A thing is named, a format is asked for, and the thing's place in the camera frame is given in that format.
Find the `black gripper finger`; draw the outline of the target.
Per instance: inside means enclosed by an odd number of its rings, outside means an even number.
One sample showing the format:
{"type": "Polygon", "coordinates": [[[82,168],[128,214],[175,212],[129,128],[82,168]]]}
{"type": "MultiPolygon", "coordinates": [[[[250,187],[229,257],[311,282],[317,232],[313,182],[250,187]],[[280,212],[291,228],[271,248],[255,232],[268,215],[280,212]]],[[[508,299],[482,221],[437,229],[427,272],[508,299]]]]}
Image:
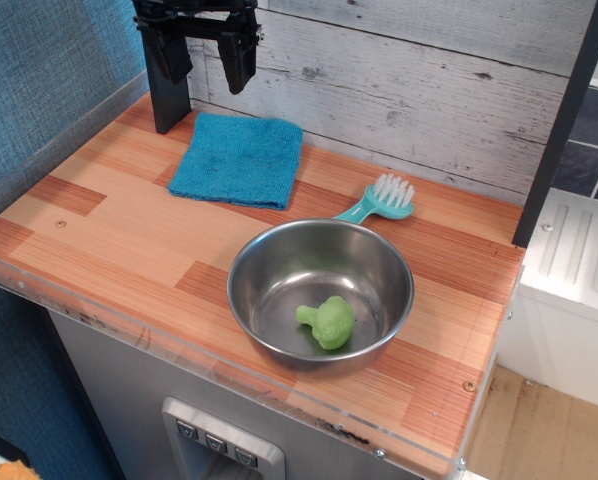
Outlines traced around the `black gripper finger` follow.
{"type": "Polygon", "coordinates": [[[149,25],[140,25],[138,30],[147,54],[163,77],[171,84],[184,80],[192,69],[185,37],[149,25]]]}
{"type": "Polygon", "coordinates": [[[257,34],[224,32],[217,44],[229,91],[237,95],[256,74],[257,34]]]}

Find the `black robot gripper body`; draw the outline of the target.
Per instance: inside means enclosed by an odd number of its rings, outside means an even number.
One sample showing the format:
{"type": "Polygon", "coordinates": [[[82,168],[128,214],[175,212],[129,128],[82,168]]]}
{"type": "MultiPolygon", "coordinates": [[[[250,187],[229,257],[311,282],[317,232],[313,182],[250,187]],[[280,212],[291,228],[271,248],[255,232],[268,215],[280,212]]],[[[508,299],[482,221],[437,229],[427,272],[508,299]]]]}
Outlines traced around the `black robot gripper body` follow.
{"type": "Polygon", "coordinates": [[[257,1],[133,1],[139,30],[201,39],[258,39],[257,1]]]}

